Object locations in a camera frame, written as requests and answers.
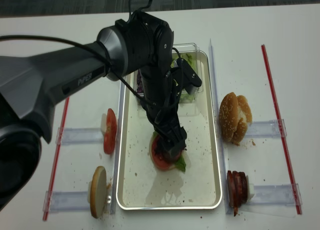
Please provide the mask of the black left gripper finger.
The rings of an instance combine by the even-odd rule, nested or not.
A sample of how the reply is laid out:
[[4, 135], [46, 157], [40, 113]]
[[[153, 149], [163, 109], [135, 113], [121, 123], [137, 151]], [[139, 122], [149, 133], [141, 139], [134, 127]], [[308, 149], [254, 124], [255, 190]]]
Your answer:
[[160, 138], [158, 141], [159, 151], [162, 156], [171, 156], [171, 141], [168, 139]]

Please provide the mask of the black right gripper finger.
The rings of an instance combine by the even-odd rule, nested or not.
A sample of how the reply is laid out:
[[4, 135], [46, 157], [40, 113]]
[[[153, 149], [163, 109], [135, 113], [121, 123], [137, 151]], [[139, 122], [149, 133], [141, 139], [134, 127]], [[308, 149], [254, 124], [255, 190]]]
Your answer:
[[185, 149], [185, 142], [179, 142], [178, 144], [174, 145], [169, 153], [169, 159], [170, 161], [177, 161], [181, 154], [182, 151]]

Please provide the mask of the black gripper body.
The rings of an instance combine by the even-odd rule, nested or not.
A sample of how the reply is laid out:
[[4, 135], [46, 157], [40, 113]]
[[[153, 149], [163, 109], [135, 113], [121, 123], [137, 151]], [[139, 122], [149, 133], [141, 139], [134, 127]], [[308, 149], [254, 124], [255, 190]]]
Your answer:
[[140, 70], [147, 118], [170, 146], [185, 145], [187, 133], [178, 118], [178, 90], [170, 70], [145, 66]]

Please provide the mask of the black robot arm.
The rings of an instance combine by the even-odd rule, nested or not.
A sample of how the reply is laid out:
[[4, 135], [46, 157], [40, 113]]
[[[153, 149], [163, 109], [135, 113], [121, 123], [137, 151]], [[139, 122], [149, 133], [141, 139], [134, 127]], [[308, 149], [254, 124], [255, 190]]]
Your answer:
[[112, 81], [140, 70], [141, 103], [160, 134], [160, 152], [177, 161], [187, 134], [178, 119], [183, 78], [171, 73], [174, 34], [167, 22], [141, 11], [102, 29], [94, 43], [30, 57], [0, 59], [0, 204], [29, 181], [50, 142], [55, 106], [101, 77]]

